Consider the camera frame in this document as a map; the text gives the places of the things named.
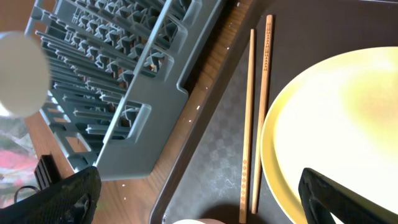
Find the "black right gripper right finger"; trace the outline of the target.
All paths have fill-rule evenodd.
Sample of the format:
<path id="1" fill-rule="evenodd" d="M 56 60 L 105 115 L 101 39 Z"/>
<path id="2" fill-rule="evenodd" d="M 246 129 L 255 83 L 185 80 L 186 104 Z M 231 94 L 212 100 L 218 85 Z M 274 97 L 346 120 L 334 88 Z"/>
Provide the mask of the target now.
<path id="1" fill-rule="evenodd" d="M 397 223 L 397 214 L 380 207 L 325 175 L 302 171 L 298 191 L 308 223 Z"/>

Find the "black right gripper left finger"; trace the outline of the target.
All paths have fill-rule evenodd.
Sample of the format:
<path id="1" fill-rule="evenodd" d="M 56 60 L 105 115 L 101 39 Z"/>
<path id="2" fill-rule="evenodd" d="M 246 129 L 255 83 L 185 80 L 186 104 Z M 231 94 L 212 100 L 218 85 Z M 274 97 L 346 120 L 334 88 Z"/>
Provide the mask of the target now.
<path id="1" fill-rule="evenodd" d="M 91 223 L 101 178 L 91 166 L 1 209 L 1 223 Z"/>

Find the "pink white bowl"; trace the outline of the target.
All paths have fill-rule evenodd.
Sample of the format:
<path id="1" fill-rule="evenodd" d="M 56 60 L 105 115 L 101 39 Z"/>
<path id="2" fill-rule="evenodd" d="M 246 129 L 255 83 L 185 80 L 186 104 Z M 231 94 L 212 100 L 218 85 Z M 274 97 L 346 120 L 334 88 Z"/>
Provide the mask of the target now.
<path id="1" fill-rule="evenodd" d="M 225 224 L 225 223 L 211 218 L 203 218 L 203 219 L 183 219 L 176 221 L 173 224 Z"/>

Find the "white paper cup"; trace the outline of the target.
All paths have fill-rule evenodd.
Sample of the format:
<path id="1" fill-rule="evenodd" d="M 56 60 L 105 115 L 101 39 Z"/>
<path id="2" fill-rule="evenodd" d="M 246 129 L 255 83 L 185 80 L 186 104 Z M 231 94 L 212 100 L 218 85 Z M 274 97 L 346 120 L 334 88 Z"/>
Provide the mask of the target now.
<path id="1" fill-rule="evenodd" d="M 1 33 L 1 116 L 26 118 L 44 105 L 49 65 L 40 45 L 23 32 Z"/>

